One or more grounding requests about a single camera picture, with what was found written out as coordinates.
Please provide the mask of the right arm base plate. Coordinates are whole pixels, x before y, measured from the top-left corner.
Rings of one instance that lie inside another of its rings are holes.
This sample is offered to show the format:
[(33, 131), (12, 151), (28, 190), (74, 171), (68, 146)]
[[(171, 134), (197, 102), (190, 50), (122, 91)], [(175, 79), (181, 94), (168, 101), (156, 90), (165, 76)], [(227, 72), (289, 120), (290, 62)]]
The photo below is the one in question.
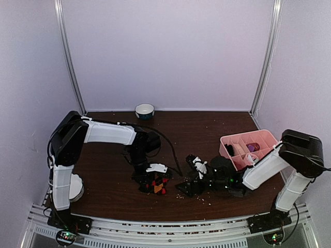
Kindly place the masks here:
[(274, 215), (271, 213), (264, 215), (254, 215), (247, 219), (248, 227), (251, 234), (265, 232), (272, 229), (281, 228), (284, 225), (292, 223), (288, 215)]

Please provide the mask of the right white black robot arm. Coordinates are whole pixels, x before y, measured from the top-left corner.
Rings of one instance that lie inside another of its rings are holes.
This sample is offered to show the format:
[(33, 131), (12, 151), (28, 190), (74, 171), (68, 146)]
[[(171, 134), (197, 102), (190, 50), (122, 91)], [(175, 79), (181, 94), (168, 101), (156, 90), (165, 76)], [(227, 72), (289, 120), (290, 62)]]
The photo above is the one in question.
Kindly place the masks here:
[(176, 188), (193, 197), (207, 188), (227, 190), (244, 197), (286, 168), (290, 177), (277, 194), (265, 224), (276, 228), (285, 219), (308, 185), (328, 169), (324, 166), (322, 141), (313, 135), (286, 129), (279, 141), (268, 130), (257, 130), (220, 138), (219, 155), (210, 162), (188, 155), (186, 162), (196, 174)]

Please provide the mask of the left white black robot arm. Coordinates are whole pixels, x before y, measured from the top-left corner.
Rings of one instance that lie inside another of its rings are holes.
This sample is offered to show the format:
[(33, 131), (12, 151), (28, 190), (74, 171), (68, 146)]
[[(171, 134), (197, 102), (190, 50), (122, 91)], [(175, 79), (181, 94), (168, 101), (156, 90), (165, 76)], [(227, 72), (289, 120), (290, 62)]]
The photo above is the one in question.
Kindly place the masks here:
[(70, 208), (69, 189), (73, 185), (74, 168), (88, 143), (126, 147), (133, 167), (132, 178), (140, 191), (164, 194), (173, 171), (162, 163), (150, 162), (147, 157), (160, 148), (162, 138), (158, 131), (141, 125), (99, 121), (70, 111), (51, 134), (47, 147), (52, 171), (52, 200), (57, 210), (53, 217), (55, 222), (62, 229), (74, 225), (74, 217), (66, 212)]

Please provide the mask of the maroon purple orange sock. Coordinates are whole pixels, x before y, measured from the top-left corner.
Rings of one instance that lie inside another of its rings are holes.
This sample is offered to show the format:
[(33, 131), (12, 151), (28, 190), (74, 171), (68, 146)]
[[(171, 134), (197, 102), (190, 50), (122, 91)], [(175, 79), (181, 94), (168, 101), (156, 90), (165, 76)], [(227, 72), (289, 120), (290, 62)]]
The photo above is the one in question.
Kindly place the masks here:
[(246, 146), (249, 152), (256, 152), (260, 150), (260, 145), (258, 143), (249, 143)]

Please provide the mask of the black argyle sock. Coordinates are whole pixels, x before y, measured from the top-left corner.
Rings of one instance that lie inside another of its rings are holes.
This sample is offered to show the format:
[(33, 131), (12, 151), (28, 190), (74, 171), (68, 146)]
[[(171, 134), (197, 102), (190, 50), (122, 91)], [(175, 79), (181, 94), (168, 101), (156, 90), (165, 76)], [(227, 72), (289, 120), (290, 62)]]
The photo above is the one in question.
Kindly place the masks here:
[(166, 186), (170, 179), (171, 176), (164, 175), (162, 173), (147, 173), (138, 180), (139, 190), (144, 193), (164, 195), (166, 193)]

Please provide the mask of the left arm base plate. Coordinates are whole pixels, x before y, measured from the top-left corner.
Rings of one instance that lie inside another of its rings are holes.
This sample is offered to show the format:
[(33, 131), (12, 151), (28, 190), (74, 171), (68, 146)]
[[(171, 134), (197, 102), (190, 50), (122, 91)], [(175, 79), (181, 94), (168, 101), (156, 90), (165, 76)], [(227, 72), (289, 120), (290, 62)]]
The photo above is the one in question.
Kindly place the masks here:
[(56, 216), (48, 218), (47, 224), (58, 229), (68, 230), (74, 234), (88, 235), (92, 226), (93, 220), (91, 218), (72, 215), (69, 221), (61, 221)]

